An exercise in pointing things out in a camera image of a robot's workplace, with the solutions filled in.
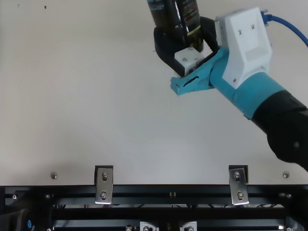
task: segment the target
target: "dark glass bottle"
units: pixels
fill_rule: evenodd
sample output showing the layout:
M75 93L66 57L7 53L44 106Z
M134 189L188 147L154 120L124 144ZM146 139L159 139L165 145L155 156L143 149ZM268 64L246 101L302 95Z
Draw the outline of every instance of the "dark glass bottle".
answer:
M155 25L187 47L203 50L196 0L147 0Z

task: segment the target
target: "metal bracket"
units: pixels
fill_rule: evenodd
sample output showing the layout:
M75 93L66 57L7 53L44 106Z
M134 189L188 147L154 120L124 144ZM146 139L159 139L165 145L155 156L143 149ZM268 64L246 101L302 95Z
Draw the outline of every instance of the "metal bracket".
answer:
M234 205L249 204L245 170L236 168L229 170L231 198Z
M140 221L140 231L159 231L159 227L149 222Z
M114 184L113 168L99 167L96 171L95 203L110 205Z
M180 227L180 231L197 231L197 221L187 222Z

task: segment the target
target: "white surface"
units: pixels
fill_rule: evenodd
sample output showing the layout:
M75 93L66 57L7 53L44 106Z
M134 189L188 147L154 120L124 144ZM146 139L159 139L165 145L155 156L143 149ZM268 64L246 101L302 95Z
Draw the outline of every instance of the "white surface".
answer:
M174 58L185 69L185 76L189 74L189 70L196 68L198 61L203 60L204 56L199 53L195 48L188 47L174 54Z
M306 0L199 1L213 19L255 6L308 35ZM93 184L95 165L114 184L227 184L229 165L251 184L308 183L217 90L176 96L153 28L146 0L0 0L0 185ZM267 30L271 76L308 105L307 47Z
M216 21L216 31L222 33L217 41L230 51L222 76L226 82L237 89L252 75L269 72L272 49L258 7L216 17Z

